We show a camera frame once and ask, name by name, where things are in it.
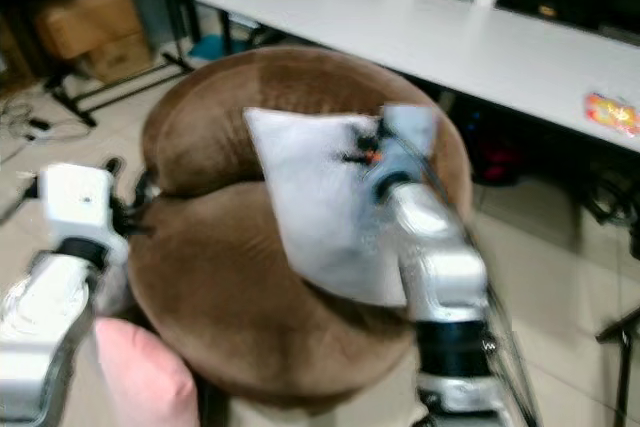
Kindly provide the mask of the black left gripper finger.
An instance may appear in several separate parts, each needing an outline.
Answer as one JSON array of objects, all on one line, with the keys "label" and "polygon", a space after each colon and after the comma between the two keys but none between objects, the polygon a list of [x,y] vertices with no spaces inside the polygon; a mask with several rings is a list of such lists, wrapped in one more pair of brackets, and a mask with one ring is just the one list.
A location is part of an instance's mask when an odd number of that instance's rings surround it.
[{"label": "black left gripper finger", "polygon": [[[124,170],[125,161],[122,157],[110,157],[106,159],[106,171],[111,176],[111,188],[122,180],[120,172]],[[133,177],[124,177],[127,198],[118,194],[110,195],[110,206],[113,208],[145,208],[151,199],[154,199],[154,180],[151,171],[146,167]]]}]

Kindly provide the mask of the white grey pillow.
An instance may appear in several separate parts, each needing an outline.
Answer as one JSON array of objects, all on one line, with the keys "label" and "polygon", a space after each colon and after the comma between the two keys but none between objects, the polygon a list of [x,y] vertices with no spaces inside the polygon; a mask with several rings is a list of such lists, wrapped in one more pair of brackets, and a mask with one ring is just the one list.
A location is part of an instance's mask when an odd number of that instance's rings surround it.
[{"label": "white grey pillow", "polygon": [[339,298],[401,308],[401,273],[380,250],[374,199],[349,162],[346,125],[357,117],[370,116],[244,112],[292,270]]}]

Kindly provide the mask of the teal floor item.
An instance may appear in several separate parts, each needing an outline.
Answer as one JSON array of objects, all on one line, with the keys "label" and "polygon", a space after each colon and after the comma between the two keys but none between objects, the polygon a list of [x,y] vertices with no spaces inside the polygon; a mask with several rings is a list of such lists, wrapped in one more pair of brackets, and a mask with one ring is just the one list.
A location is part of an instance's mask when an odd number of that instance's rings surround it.
[{"label": "teal floor item", "polygon": [[219,34],[205,35],[189,48],[188,56],[196,60],[216,61],[228,55],[227,39]]}]

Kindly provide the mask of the pink pillow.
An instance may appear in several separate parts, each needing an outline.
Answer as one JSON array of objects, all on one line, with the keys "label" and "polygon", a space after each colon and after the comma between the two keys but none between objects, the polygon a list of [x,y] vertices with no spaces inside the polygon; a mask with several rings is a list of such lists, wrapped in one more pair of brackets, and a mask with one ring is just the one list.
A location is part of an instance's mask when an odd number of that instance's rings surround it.
[{"label": "pink pillow", "polygon": [[159,337],[124,319],[96,318],[93,340],[119,427],[200,427],[193,376]]}]

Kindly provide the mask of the small brown cardboard box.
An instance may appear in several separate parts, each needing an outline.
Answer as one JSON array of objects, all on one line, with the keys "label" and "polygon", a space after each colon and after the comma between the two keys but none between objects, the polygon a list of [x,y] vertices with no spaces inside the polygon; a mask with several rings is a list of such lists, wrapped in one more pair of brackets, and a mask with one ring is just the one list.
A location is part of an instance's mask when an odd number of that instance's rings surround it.
[{"label": "small brown cardboard box", "polygon": [[102,83],[113,83],[151,69],[154,57],[145,34],[113,40],[86,55],[93,78]]}]

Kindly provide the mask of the red item under table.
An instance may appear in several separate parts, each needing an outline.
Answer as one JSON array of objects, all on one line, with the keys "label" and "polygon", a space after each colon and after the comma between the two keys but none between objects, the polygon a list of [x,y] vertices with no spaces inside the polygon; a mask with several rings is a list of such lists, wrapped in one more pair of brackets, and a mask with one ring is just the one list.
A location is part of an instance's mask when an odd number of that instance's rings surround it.
[{"label": "red item under table", "polygon": [[468,139],[471,179],[490,188],[508,188],[525,174],[524,151],[504,136],[475,136]]}]

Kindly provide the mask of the long white table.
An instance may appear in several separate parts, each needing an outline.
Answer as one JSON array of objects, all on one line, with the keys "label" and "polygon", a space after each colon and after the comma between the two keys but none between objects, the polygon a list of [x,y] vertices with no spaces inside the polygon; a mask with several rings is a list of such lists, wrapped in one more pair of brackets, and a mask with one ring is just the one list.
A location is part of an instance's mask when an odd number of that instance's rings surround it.
[{"label": "long white table", "polygon": [[640,48],[461,0],[200,0],[471,97],[640,153],[588,119],[591,93],[640,112]]}]

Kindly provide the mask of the large brown cardboard box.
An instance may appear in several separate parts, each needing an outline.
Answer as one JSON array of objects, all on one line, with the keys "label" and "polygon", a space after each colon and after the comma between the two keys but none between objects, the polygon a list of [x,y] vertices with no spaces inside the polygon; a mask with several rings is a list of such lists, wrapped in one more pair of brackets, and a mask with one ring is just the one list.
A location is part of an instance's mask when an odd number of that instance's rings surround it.
[{"label": "large brown cardboard box", "polygon": [[35,15],[35,28],[47,52],[60,60],[145,29],[134,0],[51,0]]}]

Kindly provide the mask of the black metal rack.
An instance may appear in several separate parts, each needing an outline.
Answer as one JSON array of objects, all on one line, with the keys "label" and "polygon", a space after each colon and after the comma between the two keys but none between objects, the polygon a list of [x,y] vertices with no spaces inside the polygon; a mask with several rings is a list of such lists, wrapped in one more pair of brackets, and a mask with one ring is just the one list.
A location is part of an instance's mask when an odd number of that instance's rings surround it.
[{"label": "black metal rack", "polygon": [[69,67],[59,67],[54,75],[44,81],[42,92],[50,95],[55,103],[91,133],[99,126],[93,113],[191,74],[195,67],[188,61],[184,47],[191,46],[191,38],[202,33],[193,0],[164,0],[164,5],[172,43],[168,48],[160,49],[159,61],[150,69],[73,95],[67,89],[67,79],[72,71]]}]

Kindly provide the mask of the yellow snack packet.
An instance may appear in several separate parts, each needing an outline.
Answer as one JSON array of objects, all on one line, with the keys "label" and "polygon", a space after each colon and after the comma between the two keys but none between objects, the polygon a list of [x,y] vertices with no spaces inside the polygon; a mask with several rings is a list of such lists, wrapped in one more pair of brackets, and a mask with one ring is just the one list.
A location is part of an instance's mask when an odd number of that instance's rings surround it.
[{"label": "yellow snack packet", "polygon": [[640,135],[640,110],[620,98],[589,93],[584,99],[586,119],[626,136]]}]

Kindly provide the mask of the black tripod stand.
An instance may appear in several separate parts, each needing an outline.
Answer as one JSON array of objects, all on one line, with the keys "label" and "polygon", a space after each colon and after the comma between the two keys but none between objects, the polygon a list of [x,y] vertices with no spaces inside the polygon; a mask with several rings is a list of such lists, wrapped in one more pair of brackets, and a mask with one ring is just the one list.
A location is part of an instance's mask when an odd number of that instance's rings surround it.
[{"label": "black tripod stand", "polygon": [[631,309],[626,316],[605,326],[595,336],[595,340],[599,344],[616,344],[620,349],[618,380],[614,390],[613,427],[626,427],[632,372],[634,372],[632,364],[634,364],[636,350],[640,348],[640,304]]}]

